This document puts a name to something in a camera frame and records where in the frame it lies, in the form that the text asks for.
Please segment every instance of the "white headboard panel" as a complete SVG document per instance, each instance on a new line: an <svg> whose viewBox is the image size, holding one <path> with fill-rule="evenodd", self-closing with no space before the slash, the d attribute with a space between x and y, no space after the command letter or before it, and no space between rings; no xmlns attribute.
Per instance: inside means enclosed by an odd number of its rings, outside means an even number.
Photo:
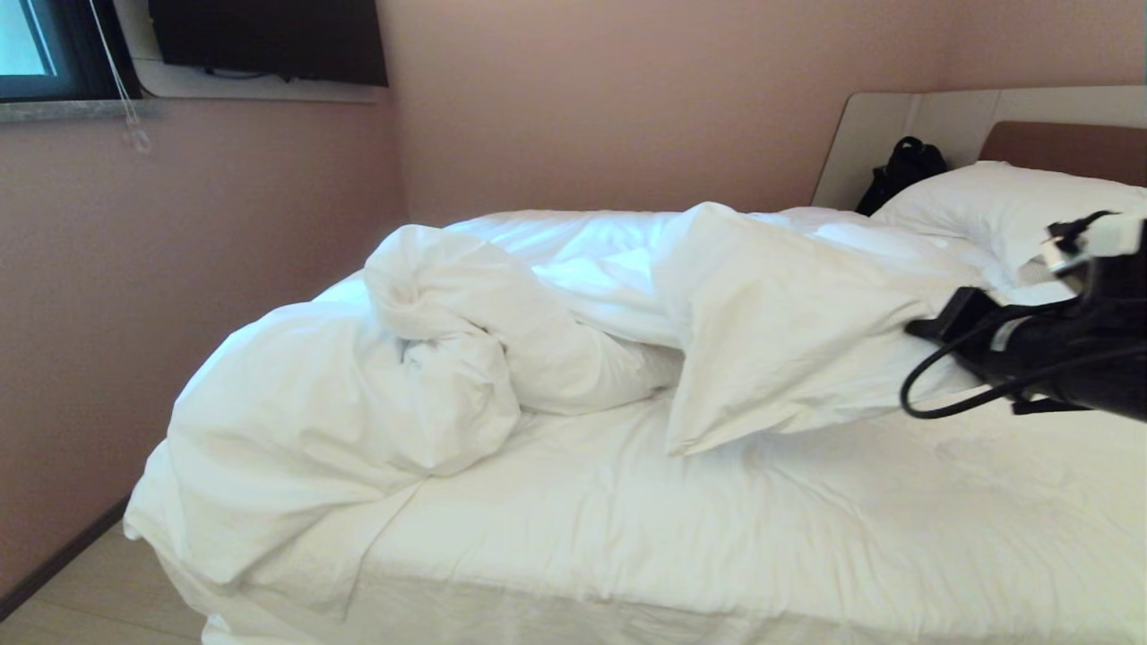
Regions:
<svg viewBox="0 0 1147 645"><path fill-rule="evenodd" d="M968 165L1001 121L1147 127L1147 86L853 94L844 108L812 205L852 210L911 134L934 143L953 168Z"/></svg>

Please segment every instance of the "wall-mounted tv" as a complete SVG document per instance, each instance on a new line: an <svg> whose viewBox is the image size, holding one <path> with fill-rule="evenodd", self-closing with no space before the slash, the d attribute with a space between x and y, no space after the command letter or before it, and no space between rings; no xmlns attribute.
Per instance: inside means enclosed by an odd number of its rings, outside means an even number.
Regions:
<svg viewBox="0 0 1147 645"><path fill-rule="evenodd" d="M148 6L167 64L388 85L375 0L148 0Z"/></svg>

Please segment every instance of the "tile floor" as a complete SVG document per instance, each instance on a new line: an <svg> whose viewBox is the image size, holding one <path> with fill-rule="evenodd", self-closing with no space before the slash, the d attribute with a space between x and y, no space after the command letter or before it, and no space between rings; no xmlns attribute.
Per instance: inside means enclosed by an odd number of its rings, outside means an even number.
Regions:
<svg viewBox="0 0 1147 645"><path fill-rule="evenodd" d="M117 524L0 623L0 645L193 645L204 622Z"/></svg>

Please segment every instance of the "wall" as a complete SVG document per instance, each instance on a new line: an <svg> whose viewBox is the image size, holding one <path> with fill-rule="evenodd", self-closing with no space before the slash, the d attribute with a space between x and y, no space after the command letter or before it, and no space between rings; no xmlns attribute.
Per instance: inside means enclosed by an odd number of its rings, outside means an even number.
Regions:
<svg viewBox="0 0 1147 645"><path fill-rule="evenodd" d="M1140 85L1144 0L962 0L947 90Z"/></svg>
<svg viewBox="0 0 1147 645"><path fill-rule="evenodd" d="M416 222L807 203L844 102L935 88L955 2L391 0Z"/></svg>
<svg viewBox="0 0 1147 645"><path fill-rule="evenodd" d="M405 219L392 108L0 126L0 597L126 495L225 335Z"/></svg>

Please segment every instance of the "black backpack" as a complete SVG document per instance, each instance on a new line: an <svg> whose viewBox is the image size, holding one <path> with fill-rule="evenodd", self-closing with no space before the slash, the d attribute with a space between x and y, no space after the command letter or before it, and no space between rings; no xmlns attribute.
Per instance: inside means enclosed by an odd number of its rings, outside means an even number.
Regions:
<svg viewBox="0 0 1147 645"><path fill-rule="evenodd" d="M872 169L872 186L860 199L857 212L872 217L900 191L942 172L947 172L947 163L939 148L915 137L905 137L896 143L888 165Z"/></svg>

